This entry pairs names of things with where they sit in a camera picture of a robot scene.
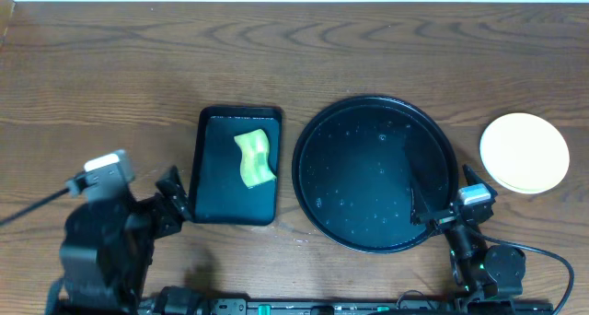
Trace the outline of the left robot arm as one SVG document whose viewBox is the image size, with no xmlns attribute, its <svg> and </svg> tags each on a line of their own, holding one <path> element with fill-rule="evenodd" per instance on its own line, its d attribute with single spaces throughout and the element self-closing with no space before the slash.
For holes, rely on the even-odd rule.
<svg viewBox="0 0 589 315">
<path fill-rule="evenodd" d="M 192 219 L 177 167 L 137 200 L 119 164 L 77 174 L 68 185 L 87 200 L 67 217 L 59 249 L 64 269 L 48 294 L 48 314 L 136 314 L 156 239 Z"/>
</svg>

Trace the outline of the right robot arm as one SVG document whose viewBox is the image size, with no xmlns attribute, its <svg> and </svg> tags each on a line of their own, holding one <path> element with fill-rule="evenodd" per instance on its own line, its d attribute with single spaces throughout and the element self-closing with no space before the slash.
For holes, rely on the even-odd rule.
<svg viewBox="0 0 589 315">
<path fill-rule="evenodd" d="M 423 225 L 432 235 L 445 237 L 458 286 L 464 291 L 454 299 L 460 312 L 513 311 L 513 297 L 523 293 L 525 254 L 518 246 L 484 236 L 479 224 L 493 216 L 497 192 L 471 167 L 463 173 L 467 185 L 457 187 L 456 158 L 410 151 L 412 208 L 410 222 Z"/>
</svg>

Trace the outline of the green yellow sponge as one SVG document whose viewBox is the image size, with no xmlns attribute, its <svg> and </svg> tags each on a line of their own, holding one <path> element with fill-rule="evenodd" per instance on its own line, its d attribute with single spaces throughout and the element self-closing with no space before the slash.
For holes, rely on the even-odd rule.
<svg viewBox="0 0 589 315">
<path fill-rule="evenodd" d="M 270 141 L 262 129 L 236 135 L 234 141 L 241 153 L 240 178 L 249 189 L 274 181 L 276 176 L 270 168 Z"/>
</svg>

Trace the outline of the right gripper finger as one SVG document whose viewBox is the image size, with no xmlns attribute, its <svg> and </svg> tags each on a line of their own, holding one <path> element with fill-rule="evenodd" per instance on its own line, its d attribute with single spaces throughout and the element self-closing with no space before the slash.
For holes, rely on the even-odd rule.
<svg viewBox="0 0 589 315">
<path fill-rule="evenodd" d="M 462 166 L 462 169 L 468 186 L 482 184 L 490 193 L 491 198 L 495 198 L 497 196 L 497 192 L 486 181 L 484 181 L 468 164 L 464 164 Z"/>
<path fill-rule="evenodd" d="M 421 159 L 410 147 L 405 146 L 404 153 L 409 169 L 410 191 L 412 195 L 410 221 L 413 225 L 427 225 L 430 220 L 430 210 L 423 195 L 426 174 L 423 170 Z"/>
</svg>

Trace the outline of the yellow plate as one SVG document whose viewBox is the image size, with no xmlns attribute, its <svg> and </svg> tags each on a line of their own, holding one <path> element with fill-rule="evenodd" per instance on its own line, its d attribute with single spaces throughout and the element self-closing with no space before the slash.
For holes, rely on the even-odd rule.
<svg viewBox="0 0 589 315">
<path fill-rule="evenodd" d="M 523 194 L 553 189 L 564 180 L 571 162 L 560 131 L 550 122 L 523 112 L 493 120 L 481 135 L 479 154 L 496 182 Z"/>
</svg>

